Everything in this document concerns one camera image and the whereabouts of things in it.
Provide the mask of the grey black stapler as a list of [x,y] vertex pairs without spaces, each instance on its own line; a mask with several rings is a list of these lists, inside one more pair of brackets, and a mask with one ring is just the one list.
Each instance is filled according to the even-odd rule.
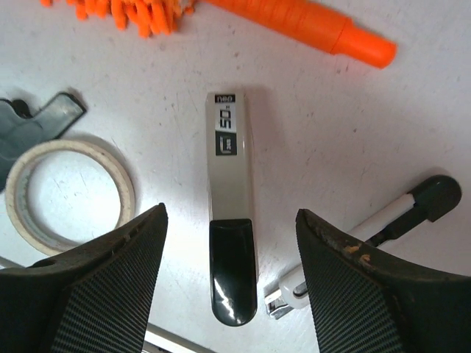
[[205,102],[211,309],[228,327],[258,309],[252,136],[241,90],[211,92]]

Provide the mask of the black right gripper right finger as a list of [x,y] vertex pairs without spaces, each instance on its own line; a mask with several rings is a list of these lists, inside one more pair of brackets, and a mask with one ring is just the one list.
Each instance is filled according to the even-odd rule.
[[367,245],[310,210],[297,244],[321,352],[468,352],[470,278]]

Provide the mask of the orange microfiber duster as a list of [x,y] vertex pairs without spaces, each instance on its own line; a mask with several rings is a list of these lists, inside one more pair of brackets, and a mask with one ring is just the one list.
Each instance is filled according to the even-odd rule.
[[[70,1],[76,17],[110,17],[120,30],[134,23],[143,38],[170,35],[194,11],[195,1]],[[376,68],[392,63],[397,46],[361,28],[348,16],[312,1],[225,0],[214,6],[331,55],[346,55]]]

